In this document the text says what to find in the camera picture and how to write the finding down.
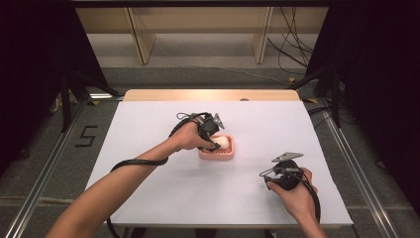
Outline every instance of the black controller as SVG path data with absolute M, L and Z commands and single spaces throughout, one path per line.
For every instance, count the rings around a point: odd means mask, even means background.
M 292 190 L 297 187 L 297 185 L 300 183 L 300 179 L 303 177 L 303 170 L 300 169 L 292 160 L 277 163 L 277 165 L 272 168 L 272 171 L 276 176 L 281 174 L 281 177 L 271 178 L 267 175 L 264 175 L 263 179 L 265 183 L 272 181 L 285 190 Z

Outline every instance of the gray floor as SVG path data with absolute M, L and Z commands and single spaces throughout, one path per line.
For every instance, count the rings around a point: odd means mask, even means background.
M 281 45 L 280 36 L 270 36 Z M 279 68 L 275 48 L 267 45 L 263 64 L 255 64 L 247 35 L 158 35 L 150 62 L 139 65 L 128 35 L 90 35 L 89 39 L 110 85 L 120 91 L 130 88 L 284 88 L 291 77 L 301 74 L 284 72 Z M 302 36 L 313 46 L 316 36 Z M 285 48 L 297 58 L 299 51 Z M 281 57 L 281 66 L 294 72 L 304 67 Z M 316 81 L 299 90 L 301 98 L 313 98 Z M 104 100 L 86 106 L 74 126 L 64 151 L 42 193 L 22 237 L 43 237 L 67 205 L 84 191 L 118 101 Z M 306 103 L 308 109 L 319 107 Z M 346 136 L 355 157 L 371 184 L 381 205 L 399 237 L 419 237 L 420 219 L 386 170 L 375 165 L 377 156 L 360 130 L 357 121 L 346 109 L 341 109 L 341 131 Z M 320 112 L 312 116 L 328 166 L 355 226 L 328 229 L 329 237 L 382 237 L 374 216 L 349 170 L 347 162 Z M 28 151 L 30 157 L 16 160 L 0 179 L 0 235 L 5 235 L 18 213 L 24 198 L 30 193 L 41 173 L 55 142 L 60 136 L 60 108 L 46 118 Z M 91 147 L 80 135 L 85 126 L 95 136 Z M 303 237 L 299 229 L 281 229 L 277 237 Z M 111 237 L 105 226 L 95 237 Z M 194 237 L 192 229 L 149 229 L 146 237 Z M 263 237 L 259 230 L 222 229 L 217 237 Z

